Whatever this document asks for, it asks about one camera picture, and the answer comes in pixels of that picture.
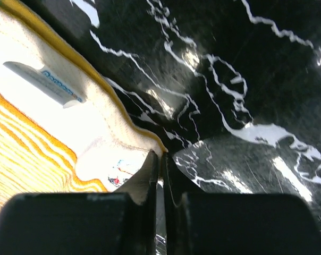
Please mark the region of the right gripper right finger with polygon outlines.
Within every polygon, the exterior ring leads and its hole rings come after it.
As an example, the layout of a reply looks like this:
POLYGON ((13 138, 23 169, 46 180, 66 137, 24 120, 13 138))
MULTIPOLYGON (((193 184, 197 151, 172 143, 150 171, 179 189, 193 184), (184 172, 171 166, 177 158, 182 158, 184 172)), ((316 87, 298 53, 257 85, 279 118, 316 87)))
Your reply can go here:
POLYGON ((321 254, 307 205, 289 194, 208 193, 163 154, 168 254, 321 254))

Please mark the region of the orange striped towel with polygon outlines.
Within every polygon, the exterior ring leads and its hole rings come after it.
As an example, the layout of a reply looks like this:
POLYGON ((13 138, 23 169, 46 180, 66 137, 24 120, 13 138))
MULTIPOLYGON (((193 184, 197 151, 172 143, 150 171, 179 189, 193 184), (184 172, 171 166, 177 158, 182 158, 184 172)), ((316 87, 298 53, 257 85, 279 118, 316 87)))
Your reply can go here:
POLYGON ((149 151, 106 81, 18 1, 0 1, 0 210, 26 192, 112 192, 149 151))

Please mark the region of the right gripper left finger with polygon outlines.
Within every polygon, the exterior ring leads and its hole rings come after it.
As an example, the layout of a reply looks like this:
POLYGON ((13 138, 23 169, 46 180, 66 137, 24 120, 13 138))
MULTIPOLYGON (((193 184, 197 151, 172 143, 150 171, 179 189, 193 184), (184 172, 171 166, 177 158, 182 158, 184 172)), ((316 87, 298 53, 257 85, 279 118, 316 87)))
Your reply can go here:
POLYGON ((155 254, 158 157, 111 193, 22 193, 0 212, 0 254, 155 254))

